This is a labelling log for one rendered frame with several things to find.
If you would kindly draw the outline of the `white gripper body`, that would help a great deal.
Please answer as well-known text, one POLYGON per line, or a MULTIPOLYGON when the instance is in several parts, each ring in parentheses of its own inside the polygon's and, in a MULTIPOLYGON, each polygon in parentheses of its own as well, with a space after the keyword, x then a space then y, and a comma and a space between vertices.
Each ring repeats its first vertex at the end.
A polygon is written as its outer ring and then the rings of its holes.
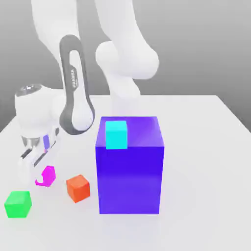
POLYGON ((50 166, 56 156, 60 140, 55 140, 46 150, 40 142, 33 147, 26 147, 18 160, 17 174, 21 183, 33 183, 46 166, 50 166))

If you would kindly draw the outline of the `small magenta cube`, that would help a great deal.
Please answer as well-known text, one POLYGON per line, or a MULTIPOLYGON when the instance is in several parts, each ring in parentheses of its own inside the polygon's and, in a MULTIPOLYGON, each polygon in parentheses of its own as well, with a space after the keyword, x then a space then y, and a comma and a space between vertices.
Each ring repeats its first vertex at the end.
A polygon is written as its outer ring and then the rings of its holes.
POLYGON ((35 180, 37 186, 50 187, 56 179, 56 173, 54 166, 46 166, 42 171, 43 182, 35 180))

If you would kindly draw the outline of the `small green cube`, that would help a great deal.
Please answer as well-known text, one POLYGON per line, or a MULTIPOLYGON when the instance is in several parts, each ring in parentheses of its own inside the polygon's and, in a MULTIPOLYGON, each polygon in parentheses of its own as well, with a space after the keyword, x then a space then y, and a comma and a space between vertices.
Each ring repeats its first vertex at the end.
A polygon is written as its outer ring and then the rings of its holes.
POLYGON ((26 218, 31 207, 29 191, 12 191, 4 203, 8 218, 26 218))

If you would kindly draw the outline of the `small orange cube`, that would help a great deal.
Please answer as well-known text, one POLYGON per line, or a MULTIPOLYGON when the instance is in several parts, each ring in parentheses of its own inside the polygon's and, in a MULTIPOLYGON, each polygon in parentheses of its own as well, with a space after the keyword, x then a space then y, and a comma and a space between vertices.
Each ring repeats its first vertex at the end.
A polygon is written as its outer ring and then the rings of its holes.
POLYGON ((71 199, 77 203, 90 197, 90 183, 83 175, 74 176, 66 181, 67 192, 71 199))

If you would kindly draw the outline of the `small cyan cube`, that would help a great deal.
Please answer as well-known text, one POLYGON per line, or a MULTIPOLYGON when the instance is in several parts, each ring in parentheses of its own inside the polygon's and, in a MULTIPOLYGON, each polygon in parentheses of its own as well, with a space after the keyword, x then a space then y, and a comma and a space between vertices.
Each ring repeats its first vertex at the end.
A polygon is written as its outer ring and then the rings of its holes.
POLYGON ((107 150, 127 149, 126 121, 105 122, 105 147, 107 150))

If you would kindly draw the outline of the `large blue box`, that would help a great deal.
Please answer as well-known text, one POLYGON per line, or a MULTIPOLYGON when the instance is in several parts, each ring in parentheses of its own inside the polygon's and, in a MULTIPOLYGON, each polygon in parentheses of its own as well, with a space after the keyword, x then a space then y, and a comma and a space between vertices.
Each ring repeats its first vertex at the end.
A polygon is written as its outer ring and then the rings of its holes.
POLYGON ((96 167, 101 214, 158 214, 164 142, 156 117, 101 117, 96 167), (125 121, 127 149, 108 150, 105 123, 125 121))

